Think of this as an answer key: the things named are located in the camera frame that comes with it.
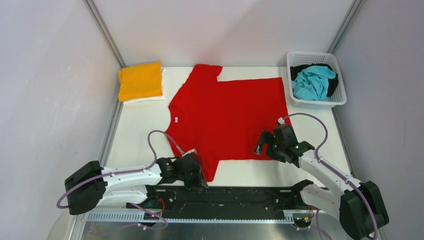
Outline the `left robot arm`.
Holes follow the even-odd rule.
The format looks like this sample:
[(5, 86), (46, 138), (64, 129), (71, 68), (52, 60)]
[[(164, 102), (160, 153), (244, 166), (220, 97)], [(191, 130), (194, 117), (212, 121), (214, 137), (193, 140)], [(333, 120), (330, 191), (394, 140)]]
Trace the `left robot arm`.
[(182, 157), (161, 157), (144, 166), (113, 168), (90, 161), (65, 181), (65, 208), (70, 215), (87, 213), (99, 206), (142, 204), (152, 208), (158, 195), (153, 186), (183, 182), (188, 189), (203, 190), (208, 184), (195, 152)]

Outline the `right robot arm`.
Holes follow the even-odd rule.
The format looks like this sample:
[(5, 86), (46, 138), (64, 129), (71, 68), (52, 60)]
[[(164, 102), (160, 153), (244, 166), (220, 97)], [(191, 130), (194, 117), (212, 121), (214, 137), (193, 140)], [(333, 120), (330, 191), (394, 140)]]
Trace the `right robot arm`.
[(310, 180), (292, 186), (291, 204), (297, 209), (316, 207), (339, 220), (354, 240), (377, 240), (379, 229), (390, 221), (379, 187), (363, 182), (327, 161), (307, 141), (299, 142), (289, 124), (278, 124), (271, 132), (262, 131), (254, 153), (293, 164), (313, 175), (324, 187)]

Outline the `red t-shirt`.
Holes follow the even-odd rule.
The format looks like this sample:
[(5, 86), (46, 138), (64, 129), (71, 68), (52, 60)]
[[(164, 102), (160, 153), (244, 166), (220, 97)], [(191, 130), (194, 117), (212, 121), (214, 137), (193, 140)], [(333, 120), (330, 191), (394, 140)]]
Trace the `red t-shirt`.
[(266, 155), (255, 154), (261, 133), (288, 114), (281, 77), (219, 81), (222, 70), (195, 65), (168, 106), (173, 153), (195, 149), (208, 182), (220, 161), (266, 161)]

